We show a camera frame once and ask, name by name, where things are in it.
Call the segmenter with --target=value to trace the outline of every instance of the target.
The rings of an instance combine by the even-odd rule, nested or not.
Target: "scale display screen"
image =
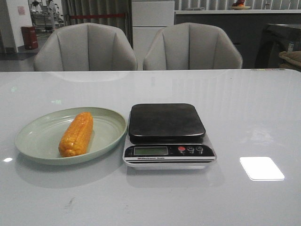
[[[167,147],[135,147],[134,155],[164,155],[168,154]]]

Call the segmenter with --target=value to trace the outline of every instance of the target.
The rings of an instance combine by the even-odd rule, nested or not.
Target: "plate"
[[[231,8],[235,10],[249,9],[250,7],[251,6],[231,6]]]
[[[61,157],[58,145],[75,116],[91,112],[93,132],[86,154]],[[89,161],[113,149],[127,130],[117,112],[97,107],[79,107],[44,115],[26,125],[15,138],[17,149],[29,159],[47,165],[71,165]]]

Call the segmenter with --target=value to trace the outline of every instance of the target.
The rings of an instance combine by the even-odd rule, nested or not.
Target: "electronic scale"
[[[194,106],[138,104],[131,109],[123,160],[137,170],[195,170],[216,154]]]

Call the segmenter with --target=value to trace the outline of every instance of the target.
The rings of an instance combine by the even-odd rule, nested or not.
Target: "yellow corn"
[[[90,112],[79,113],[65,131],[58,150],[62,157],[85,154],[93,129],[93,117]]]

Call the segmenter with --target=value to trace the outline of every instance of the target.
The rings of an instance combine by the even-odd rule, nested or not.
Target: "gray chair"
[[[144,70],[238,69],[242,57],[219,27],[183,23],[157,32]]]
[[[133,71],[137,60],[121,29],[84,23],[54,31],[33,66],[35,71]]]

